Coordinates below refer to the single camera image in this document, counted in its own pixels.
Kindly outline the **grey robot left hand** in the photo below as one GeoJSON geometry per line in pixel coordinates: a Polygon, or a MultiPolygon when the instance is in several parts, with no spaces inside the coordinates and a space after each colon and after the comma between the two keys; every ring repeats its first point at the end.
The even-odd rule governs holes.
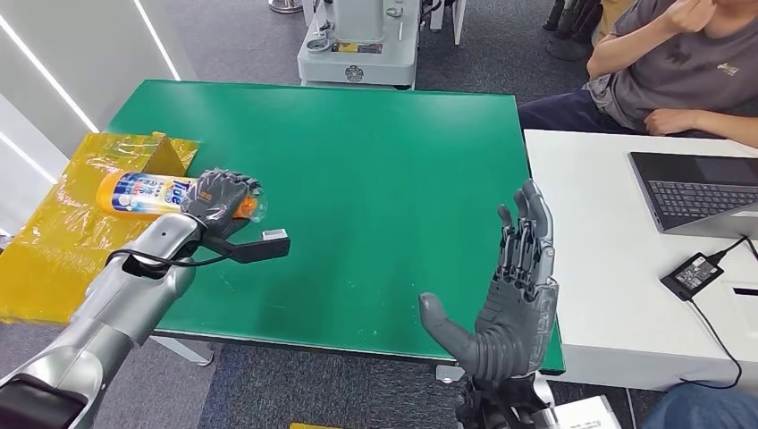
{"type": "Polygon", "coordinates": [[[199,221],[212,236],[228,239],[266,215],[260,182],[246,174],[220,168],[205,170],[180,202],[182,214],[199,221]]]}

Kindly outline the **person's left hand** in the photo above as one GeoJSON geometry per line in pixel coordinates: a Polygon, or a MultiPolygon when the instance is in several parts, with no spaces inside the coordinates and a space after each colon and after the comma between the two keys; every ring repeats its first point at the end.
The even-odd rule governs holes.
{"type": "Polygon", "coordinates": [[[692,129],[691,112],[686,109],[656,109],[644,119],[647,132],[668,136],[692,129]]]}

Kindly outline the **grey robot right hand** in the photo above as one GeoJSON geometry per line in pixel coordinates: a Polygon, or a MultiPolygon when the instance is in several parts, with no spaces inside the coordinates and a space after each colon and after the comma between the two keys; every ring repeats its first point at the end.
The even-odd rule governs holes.
{"type": "Polygon", "coordinates": [[[435,294],[418,296],[425,331],[467,373],[491,383],[542,367],[557,314],[551,210],[532,179],[524,181],[514,201],[516,214],[505,205],[498,208],[498,261],[472,332],[450,320],[435,294]]]}

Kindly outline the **person's right hand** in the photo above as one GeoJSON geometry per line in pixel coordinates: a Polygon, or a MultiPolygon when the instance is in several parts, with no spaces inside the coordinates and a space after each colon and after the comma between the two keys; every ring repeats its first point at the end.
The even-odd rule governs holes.
{"type": "Polygon", "coordinates": [[[717,5],[711,0],[675,1],[666,9],[662,19],[668,32],[692,33],[704,29],[716,9],[717,5]]]}

